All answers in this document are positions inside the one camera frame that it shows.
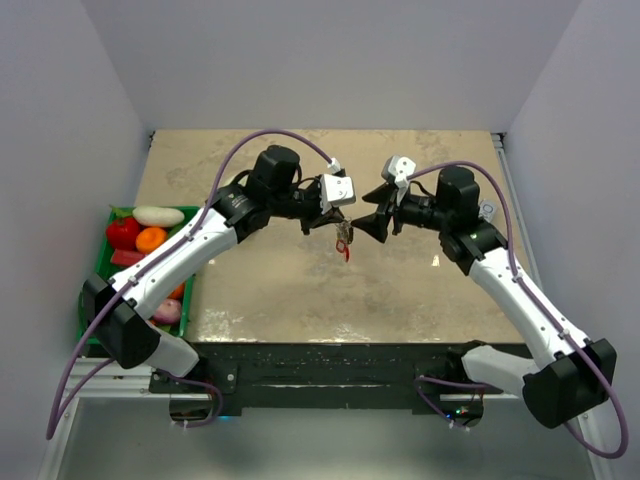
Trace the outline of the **key bunch with red carabiner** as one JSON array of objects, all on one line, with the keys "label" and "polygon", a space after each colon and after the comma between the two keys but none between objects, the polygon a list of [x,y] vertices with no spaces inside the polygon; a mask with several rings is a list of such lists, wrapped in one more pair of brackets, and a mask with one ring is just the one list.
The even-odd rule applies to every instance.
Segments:
[{"label": "key bunch with red carabiner", "polygon": [[353,227],[349,220],[343,220],[336,225],[336,251],[345,262],[350,260],[350,245],[353,241]]}]

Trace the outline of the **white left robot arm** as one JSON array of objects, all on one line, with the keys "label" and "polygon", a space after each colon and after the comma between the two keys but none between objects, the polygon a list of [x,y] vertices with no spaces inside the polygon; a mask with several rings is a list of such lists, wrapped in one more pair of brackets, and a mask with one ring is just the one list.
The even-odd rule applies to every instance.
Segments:
[{"label": "white left robot arm", "polygon": [[87,331],[122,368],[142,364],[171,374],[185,392],[200,390],[207,368],[184,339],[154,326],[150,319],[170,293],[209,260],[266,227],[273,217],[299,221],[304,234],[343,220],[340,211],[355,201],[354,185],[337,161],[307,187],[295,181],[300,158],[272,145],[254,167],[220,188],[196,217],[133,266],[84,283]]}]

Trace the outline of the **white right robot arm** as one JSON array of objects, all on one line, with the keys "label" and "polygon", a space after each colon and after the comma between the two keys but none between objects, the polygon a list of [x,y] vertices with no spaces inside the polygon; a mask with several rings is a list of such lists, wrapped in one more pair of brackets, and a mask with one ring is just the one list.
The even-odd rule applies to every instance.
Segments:
[{"label": "white right robot arm", "polygon": [[394,156],[383,169],[384,184],[363,198],[376,211],[352,224],[379,242],[405,225],[438,232],[444,255],[494,300],[531,354],[522,358],[468,343],[445,369],[448,386],[459,393],[497,388],[523,399],[540,424],[556,428],[614,398],[617,354],[607,340],[592,341],[531,282],[512,235],[481,216],[475,169],[450,162],[439,172],[435,193],[414,195],[414,163]]}]

